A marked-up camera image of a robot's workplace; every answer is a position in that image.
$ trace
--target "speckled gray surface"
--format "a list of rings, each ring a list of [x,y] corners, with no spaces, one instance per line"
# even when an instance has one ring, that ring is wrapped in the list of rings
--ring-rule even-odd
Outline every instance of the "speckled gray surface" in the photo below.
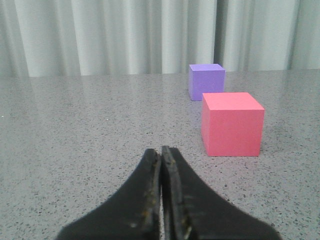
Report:
[[[185,74],[0,78],[0,239],[54,239],[162,145],[284,240],[320,239],[320,70],[228,72],[225,90],[265,107],[259,157],[206,155]]]

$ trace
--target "white curtain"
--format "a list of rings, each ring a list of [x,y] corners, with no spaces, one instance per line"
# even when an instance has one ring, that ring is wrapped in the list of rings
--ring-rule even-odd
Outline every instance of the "white curtain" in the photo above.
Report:
[[[0,76],[320,68],[318,0],[0,0]]]

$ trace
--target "purple cube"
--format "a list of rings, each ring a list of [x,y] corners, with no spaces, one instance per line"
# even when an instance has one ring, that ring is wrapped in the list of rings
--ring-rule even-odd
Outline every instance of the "purple cube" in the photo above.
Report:
[[[224,91],[226,70],[219,64],[189,65],[189,94],[192,101],[201,101],[203,93]]]

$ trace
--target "cube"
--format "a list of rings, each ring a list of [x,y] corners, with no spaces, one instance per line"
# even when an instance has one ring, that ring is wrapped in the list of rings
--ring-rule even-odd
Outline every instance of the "cube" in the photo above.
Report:
[[[248,92],[203,93],[201,135],[208,156],[259,156],[264,115]]]
[[[203,93],[224,91],[226,70],[219,64],[189,65],[189,95],[192,101],[201,101]]]

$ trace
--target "granite countertop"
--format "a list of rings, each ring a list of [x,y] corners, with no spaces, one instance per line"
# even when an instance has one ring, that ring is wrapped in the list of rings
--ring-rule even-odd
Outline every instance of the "granite countertop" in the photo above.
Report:
[[[163,145],[284,240],[320,239],[320,70],[228,72],[225,91],[265,108],[259,157],[207,156],[186,74],[0,78],[0,239],[54,239]]]

